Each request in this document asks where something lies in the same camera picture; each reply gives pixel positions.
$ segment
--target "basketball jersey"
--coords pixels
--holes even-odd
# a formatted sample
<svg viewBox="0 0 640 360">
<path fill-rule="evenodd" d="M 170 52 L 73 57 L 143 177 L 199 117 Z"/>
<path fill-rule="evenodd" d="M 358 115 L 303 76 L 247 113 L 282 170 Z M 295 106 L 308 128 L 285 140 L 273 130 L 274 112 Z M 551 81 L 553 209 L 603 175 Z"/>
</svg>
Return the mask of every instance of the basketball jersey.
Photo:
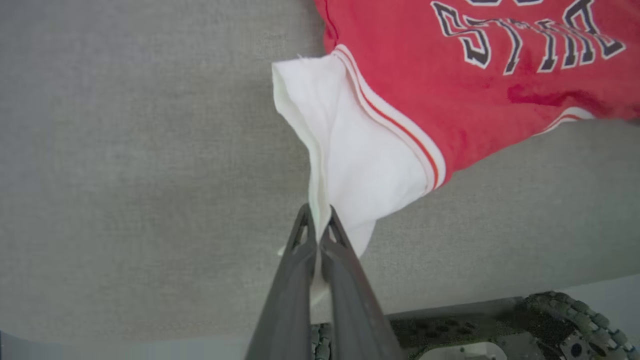
<svg viewBox="0 0 640 360">
<path fill-rule="evenodd" d="M 432 190 L 565 121 L 640 115 L 640 3 L 316 0 L 360 104 Z"/>
</svg>

